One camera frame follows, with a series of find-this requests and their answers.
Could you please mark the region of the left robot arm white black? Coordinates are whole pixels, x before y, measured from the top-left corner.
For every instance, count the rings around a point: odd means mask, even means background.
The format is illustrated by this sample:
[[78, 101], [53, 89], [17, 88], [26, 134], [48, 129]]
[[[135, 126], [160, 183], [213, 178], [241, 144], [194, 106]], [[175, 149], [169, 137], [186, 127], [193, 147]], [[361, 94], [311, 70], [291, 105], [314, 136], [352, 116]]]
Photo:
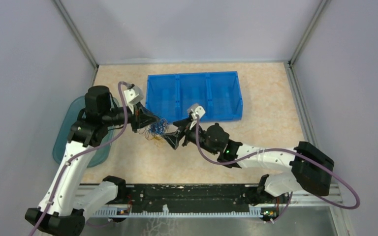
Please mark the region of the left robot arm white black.
[[126, 181], [107, 176], [91, 192], [82, 198], [75, 197], [84, 171], [96, 151], [109, 146], [104, 141], [112, 126], [133, 132], [157, 121], [158, 116], [141, 103], [141, 89], [127, 82], [118, 83], [122, 106], [119, 107], [110, 89], [93, 86], [84, 97], [85, 106], [71, 126], [65, 151], [56, 175], [43, 199], [35, 208], [26, 211], [25, 219], [33, 225], [32, 233], [41, 231], [54, 236], [78, 236], [87, 220], [103, 205], [130, 200]]

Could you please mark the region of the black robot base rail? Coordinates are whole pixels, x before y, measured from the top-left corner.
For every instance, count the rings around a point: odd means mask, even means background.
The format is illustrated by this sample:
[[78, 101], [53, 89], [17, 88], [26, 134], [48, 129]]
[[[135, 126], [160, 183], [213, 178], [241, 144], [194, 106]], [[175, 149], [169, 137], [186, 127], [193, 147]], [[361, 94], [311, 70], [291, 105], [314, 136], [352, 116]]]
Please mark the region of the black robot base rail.
[[276, 217], [285, 205], [328, 207], [300, 190], [292, 197], [260, 197], [256, 184], [128, 184], [125, 197], [112, 200], [94, 218], [262, 218]]

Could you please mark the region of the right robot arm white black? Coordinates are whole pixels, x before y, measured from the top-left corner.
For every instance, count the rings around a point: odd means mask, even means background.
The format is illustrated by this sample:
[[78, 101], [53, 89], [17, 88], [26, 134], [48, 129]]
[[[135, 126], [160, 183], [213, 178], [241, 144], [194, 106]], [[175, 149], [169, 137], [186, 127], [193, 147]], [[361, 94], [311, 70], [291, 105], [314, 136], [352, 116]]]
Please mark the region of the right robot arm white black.
[[318, 197], [330, 191], [334, 161], [313, 144], [300, 141], [293, 148], [254, 147], [230, 139], [230, 135], [215, 123], [203, 130], [199, 123], [187, 118], [173, 123], [177, 130], [162, 134], [173, 149], [193, 143], [200, 154], [218, 155], [208, 162], [228, 168], [263, 168], [279, 171], [265, 174], [256, 189], [256, 196], [269, 203], [288, 192], [305, 190]]

